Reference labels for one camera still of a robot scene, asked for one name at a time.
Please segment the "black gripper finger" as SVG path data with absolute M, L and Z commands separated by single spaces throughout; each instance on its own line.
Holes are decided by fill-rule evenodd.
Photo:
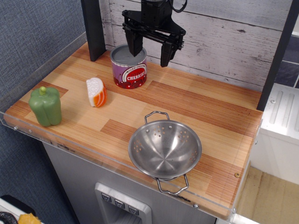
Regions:
M 129 27 L 125 28 L 125 34 L 129 51 L 135 57 L 142 50 L 143 36 Z
M 176 39 L 169 39 L 163 42 L 161 47 L 161 67 L 168 66 L 169 61 L 174 58 L 177 49 Z

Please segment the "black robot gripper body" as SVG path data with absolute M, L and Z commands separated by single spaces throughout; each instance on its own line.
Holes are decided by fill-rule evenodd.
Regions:
M 159 43 L 176 39 L 178 49 L 182 49 L 186 31 L 172 20 L 172 13 L 181 13 L 185 8 L 186 3 L 176 9 L 172 0 L 142 0 L 140 11 L 122 11 L 123 29 L 129 27 Z

